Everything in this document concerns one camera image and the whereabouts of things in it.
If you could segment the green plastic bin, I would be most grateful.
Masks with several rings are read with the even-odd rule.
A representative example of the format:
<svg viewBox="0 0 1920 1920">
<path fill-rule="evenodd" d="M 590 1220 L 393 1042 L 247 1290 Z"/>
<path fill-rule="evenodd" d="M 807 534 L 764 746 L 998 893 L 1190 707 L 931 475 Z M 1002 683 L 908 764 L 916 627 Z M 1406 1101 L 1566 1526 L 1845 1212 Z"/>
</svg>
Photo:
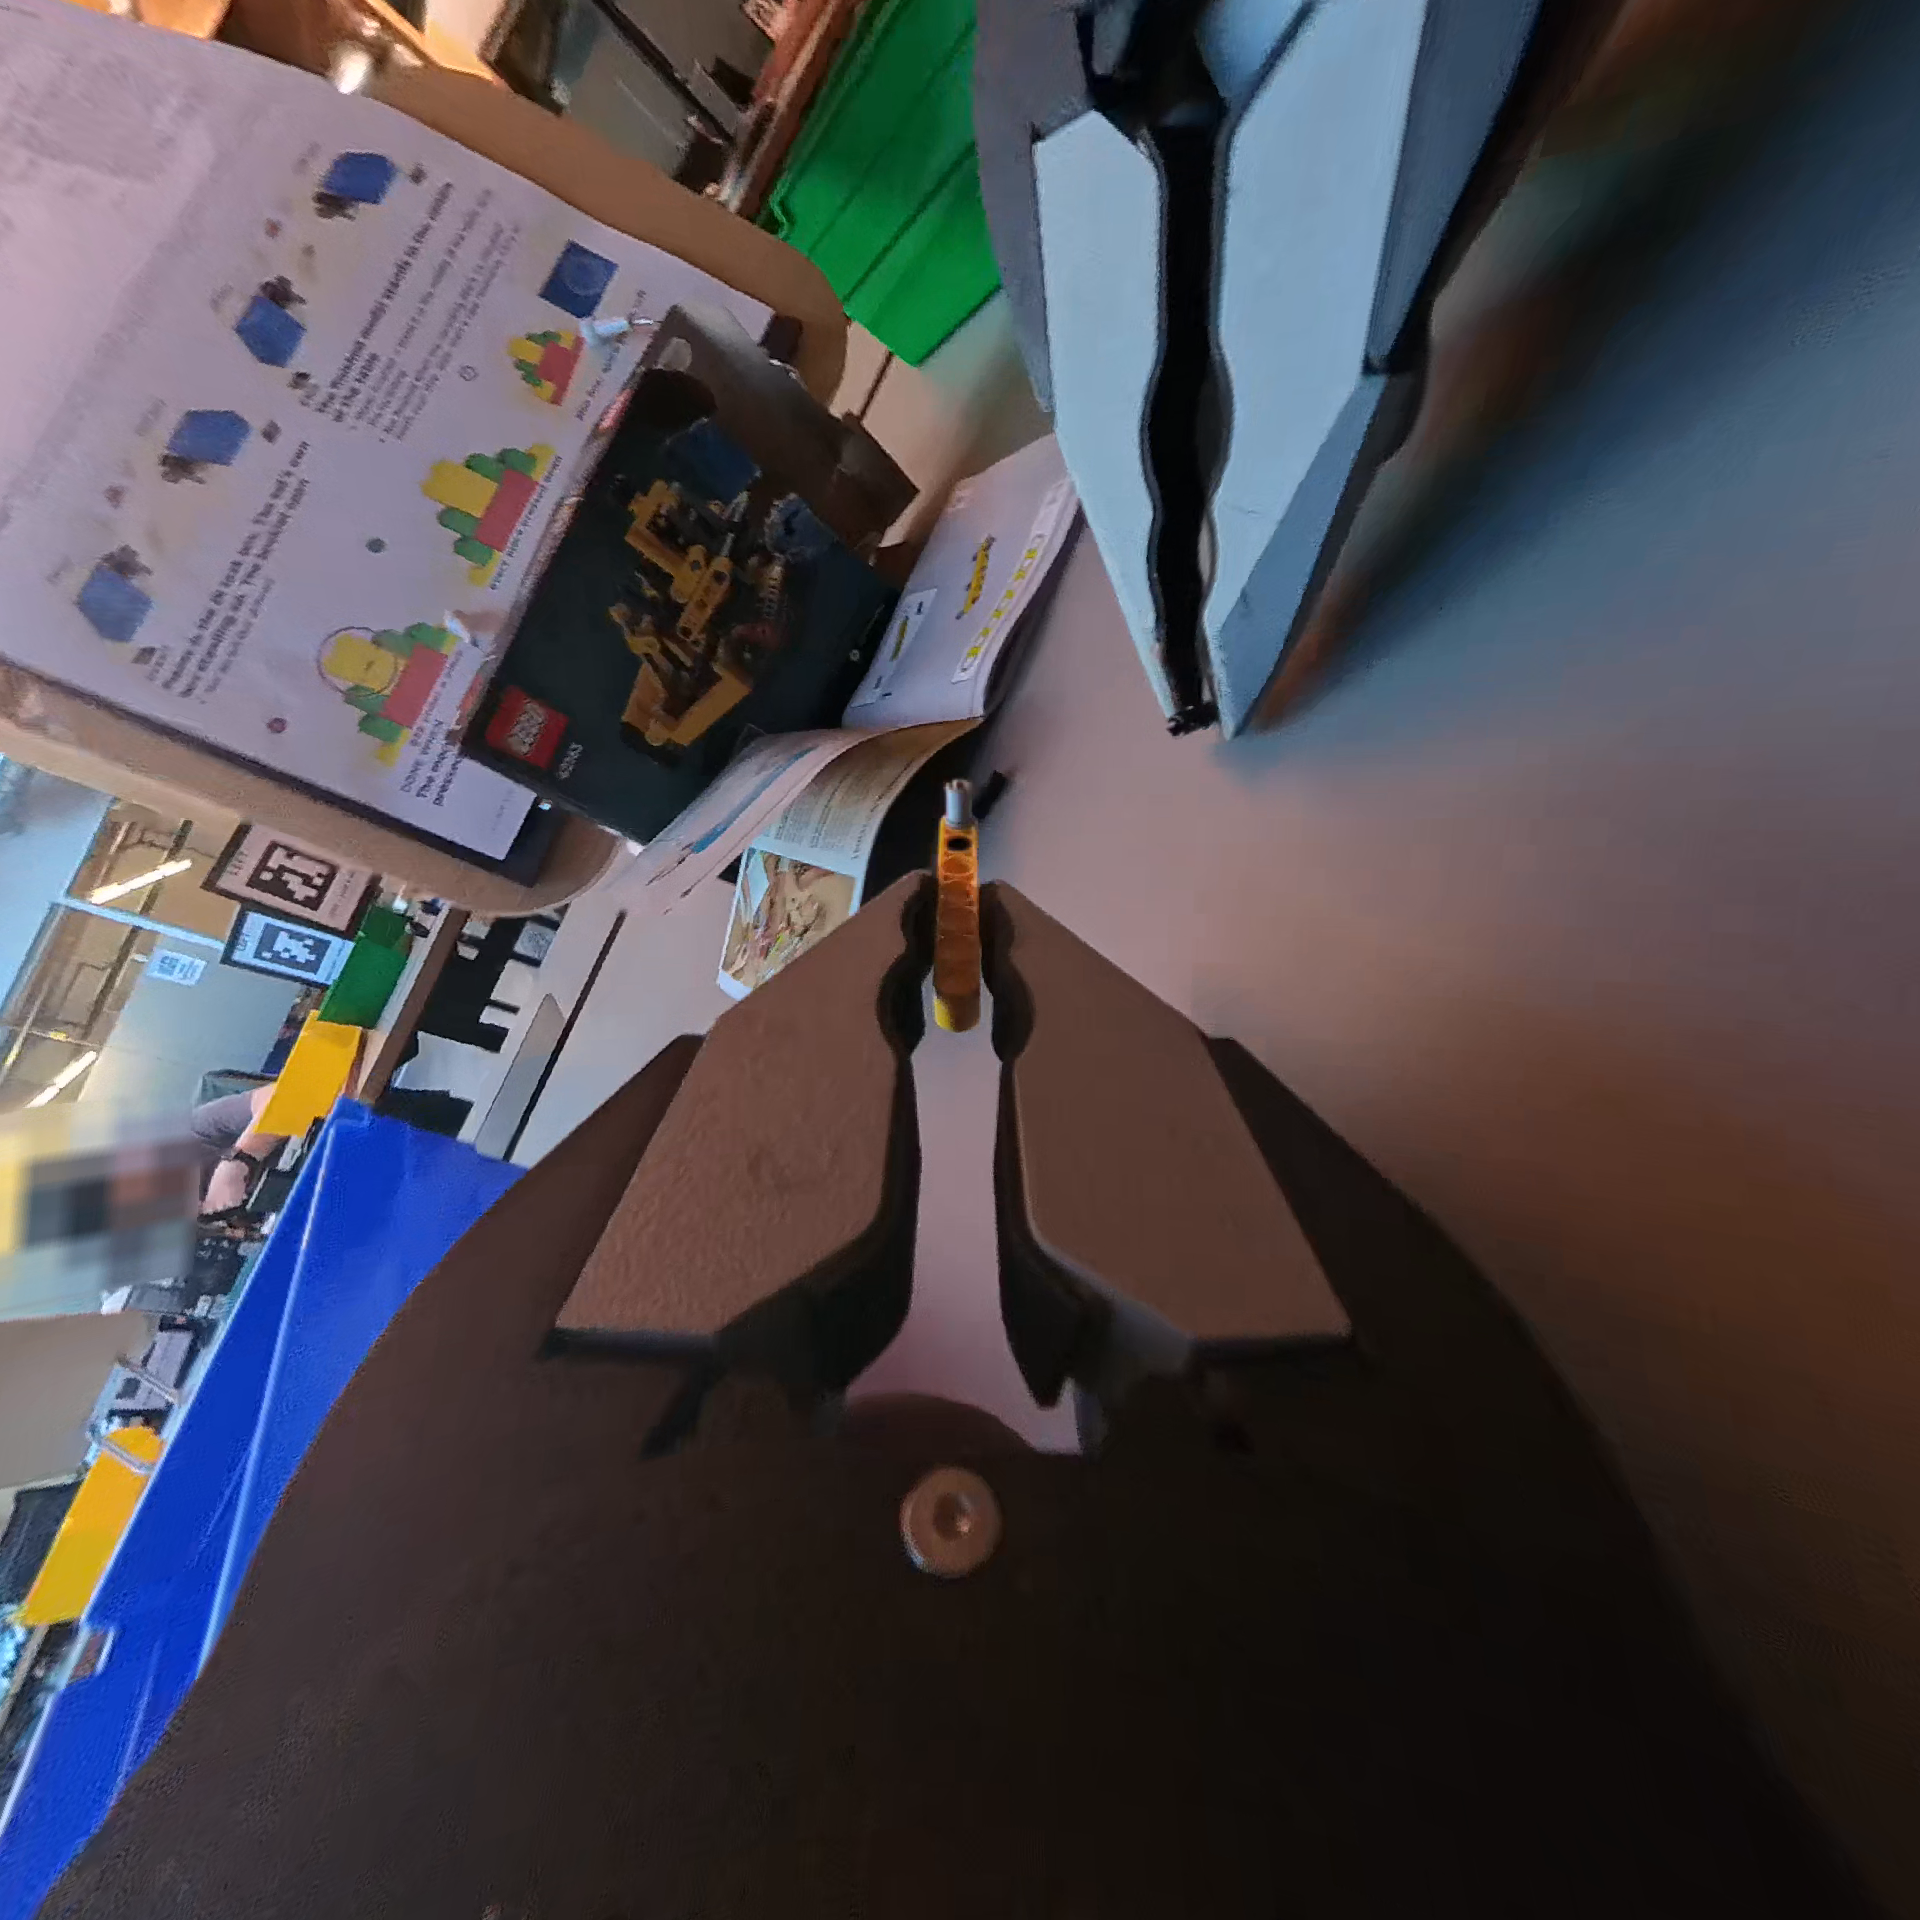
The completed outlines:
<svg viewBox="0 0 1920 1920">
<path fill-rule="evenodd" d="M 974 23 L 974 3 L 865 6 L 758 216 L 911 368 L 1000 290 L 974 146 Z"/>
</svg>

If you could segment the yellow lego beam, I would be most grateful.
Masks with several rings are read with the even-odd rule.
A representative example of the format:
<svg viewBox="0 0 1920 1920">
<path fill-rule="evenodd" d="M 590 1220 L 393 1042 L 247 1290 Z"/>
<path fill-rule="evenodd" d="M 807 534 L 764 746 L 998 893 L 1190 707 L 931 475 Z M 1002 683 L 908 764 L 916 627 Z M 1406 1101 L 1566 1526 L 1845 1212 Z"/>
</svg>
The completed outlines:
<svg viewBox="0 0 1920 1920">
<path fill-rule="evenodd" d="M 983 991 L 978 830 L 972 815 L 948 812 L 941 820 L 931 878 L 931 1013 L 943 1033 L 972 1033 Z"/>
</svg>

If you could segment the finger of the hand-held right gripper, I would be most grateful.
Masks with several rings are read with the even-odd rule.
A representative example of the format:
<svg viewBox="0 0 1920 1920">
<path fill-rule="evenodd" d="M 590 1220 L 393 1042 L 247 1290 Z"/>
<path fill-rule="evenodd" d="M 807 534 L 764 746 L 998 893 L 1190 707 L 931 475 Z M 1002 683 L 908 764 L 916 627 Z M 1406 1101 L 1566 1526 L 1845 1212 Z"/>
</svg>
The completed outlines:
<svg viewBox="0 0 1920 1920">
<path fill-rule="evenodd" d="M 1042 127 L 1015 91 L 974 92 L 974 149 L 1027 381 L 1165 726 L 1200 733 L 1215 720 L 1212 677 L 1151 449 L 1171 345 L 1159 153 L 1092 106 Z"/>
<path fill-rule="evenodd" d="M 1205 640 L 1245 733 L 1417 385 L 1401 349 L 1542 20 L 1536 3 L 1212 5 L 1227 112 Z"/>
</svg>

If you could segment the wooden shelf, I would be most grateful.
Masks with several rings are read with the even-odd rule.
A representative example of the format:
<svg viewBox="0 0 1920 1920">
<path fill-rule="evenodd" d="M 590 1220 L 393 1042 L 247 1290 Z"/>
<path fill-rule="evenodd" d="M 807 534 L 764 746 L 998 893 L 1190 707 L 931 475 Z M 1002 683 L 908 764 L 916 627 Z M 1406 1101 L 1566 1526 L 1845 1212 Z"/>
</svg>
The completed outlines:
<svg viewBox="0 0 1920 1920">
<path fill-rule="evenodd" d="M 481 59 L 500 3 L 131 3 L 109 11 L 317 74 L 327 74 L 341 49 L 356 49 L 381 67 L 433 65 L 503 87 Z"/>
</svg>

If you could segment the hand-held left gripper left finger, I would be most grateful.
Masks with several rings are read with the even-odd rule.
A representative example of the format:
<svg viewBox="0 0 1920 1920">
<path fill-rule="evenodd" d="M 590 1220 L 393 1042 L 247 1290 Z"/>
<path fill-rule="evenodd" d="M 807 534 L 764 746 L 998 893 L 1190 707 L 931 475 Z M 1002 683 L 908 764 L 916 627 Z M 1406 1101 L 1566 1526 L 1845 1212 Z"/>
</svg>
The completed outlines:
<svg viewBox="0 0 1920 1920">
<path fill-rule="evenodd" d="M 714 1021 L 558 1310 L 556 1344 L 840 1398 L 914 1285 L 931 878 Z"/>
</svg>

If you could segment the black lego box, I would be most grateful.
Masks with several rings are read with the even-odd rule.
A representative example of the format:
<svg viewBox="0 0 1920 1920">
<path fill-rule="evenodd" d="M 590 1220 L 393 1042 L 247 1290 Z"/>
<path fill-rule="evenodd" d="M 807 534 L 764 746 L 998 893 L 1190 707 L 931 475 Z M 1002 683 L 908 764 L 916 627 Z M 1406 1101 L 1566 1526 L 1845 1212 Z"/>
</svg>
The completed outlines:
<svg viewBox="0 0 1920 1920">
<path fill-rule="evenodd" d="M 726 309 L 675 307 L 492 652 L 467 758 L 654 840 L 744 746 L 842 717 L 916 497 Z"/>
</svg>

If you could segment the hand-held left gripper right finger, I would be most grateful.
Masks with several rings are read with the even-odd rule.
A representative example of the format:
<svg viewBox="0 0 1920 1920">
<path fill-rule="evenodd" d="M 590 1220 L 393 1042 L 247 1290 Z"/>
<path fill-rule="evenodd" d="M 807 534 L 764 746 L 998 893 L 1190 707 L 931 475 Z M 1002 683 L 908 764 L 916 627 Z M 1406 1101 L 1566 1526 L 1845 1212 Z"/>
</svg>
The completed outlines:
<svg viewBox="0 0 1920 1920">
<path fill-rule="evenodd" d="M 980 897 L 1002 1326 L 1040 1405 L 1355 1336 L 1212 1039 L 1019 889 Z"/>
</svg>

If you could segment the small green bin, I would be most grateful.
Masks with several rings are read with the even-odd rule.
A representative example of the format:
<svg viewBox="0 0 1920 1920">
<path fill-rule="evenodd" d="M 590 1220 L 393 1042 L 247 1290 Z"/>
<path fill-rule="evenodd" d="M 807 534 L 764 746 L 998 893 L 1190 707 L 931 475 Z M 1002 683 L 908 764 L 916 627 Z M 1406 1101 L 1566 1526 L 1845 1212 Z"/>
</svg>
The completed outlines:
<svg viewBox="0 0 1920 1920">
<path fill-rule="evenodd" d="M 415 941 L 407 912 L 389 904 L 367 908 L 338 979 L 317 1006 L 332 1025 L 374 1029 L 395 997 Z"/>
</svg>

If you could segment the yellow plastic bin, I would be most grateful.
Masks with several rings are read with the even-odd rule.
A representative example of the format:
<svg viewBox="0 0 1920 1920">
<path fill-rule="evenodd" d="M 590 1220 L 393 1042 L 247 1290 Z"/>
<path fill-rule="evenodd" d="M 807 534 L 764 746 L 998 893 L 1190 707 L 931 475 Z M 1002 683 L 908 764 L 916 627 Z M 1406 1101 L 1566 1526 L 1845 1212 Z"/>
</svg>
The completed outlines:
<svg viewBox="0 0 1920 1920">
<path fill-rule="evenodd" d="M 113 1428 L 99 1438 L 45 1562 L 16 1603 L 20 1628 L 56 1628 L 87 1615 L 162 1453 L 164 1436 L 146 1426 Z"/>
<path fill-rule="evenodd" d="M 356 1083 L 367 1033 L 310 1013 L 254 1125 L 273 1140 L 310 1133 Z"/>
</svg>

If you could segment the black and white marker tag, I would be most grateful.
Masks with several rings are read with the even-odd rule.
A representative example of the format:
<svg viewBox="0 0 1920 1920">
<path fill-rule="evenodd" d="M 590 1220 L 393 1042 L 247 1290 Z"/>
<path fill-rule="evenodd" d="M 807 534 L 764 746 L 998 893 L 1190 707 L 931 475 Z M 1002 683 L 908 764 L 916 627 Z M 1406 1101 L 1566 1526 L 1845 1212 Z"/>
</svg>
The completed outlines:
<svg viewBox="0 0 1920 1920">
<path fill-rule="evenodd" d="M 378 897 L 378 872 L 274 827 L 245 822 L 212 860 L 199 889 L 242 908 L 350 936 Z"/>
<path fill-rule="evenodd" d="M 257 906 L 242 906 L 221 950 L 225 968 L 332 987 L 349 964 L 353 936 Z"/>
</svg>

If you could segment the large blue plastic bin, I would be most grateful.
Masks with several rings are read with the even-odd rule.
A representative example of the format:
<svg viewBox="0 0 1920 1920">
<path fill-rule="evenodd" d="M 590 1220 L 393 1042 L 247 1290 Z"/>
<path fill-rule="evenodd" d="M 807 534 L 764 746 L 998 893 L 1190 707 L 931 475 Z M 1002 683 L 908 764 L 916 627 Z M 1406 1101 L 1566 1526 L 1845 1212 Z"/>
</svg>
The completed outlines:
<svg viewBox="0 0 1920 1920">
<path fill-rule="evenodd" d="M 152 1756 L 349 1378 L 454 1244 L 522 1177 L 345 1101 L 300 1163 L 157 1466 L 80 1615 L 76 1656 L 5 1800 L 2 1915 L 34 1915 Z"/>
</svg>

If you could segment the lego instruction booklet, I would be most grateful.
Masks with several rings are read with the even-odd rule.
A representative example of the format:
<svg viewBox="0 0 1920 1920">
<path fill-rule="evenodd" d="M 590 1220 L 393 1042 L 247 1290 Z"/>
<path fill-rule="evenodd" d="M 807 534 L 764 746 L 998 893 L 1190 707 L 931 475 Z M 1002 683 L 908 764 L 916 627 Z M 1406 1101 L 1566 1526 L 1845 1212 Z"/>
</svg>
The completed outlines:
<svg viewBox="0 0 1920 1920">
<path fill-rule="evenodd" d="M 720 994 L 749 997 L 865 904 L 887 815 L 992 711 L 1078 524 L 1055 436 L 961 479 L 840 722 L 746 746 L 636 853 L 629 904 L 658 914 L 733 872 Z"/>
</svg>

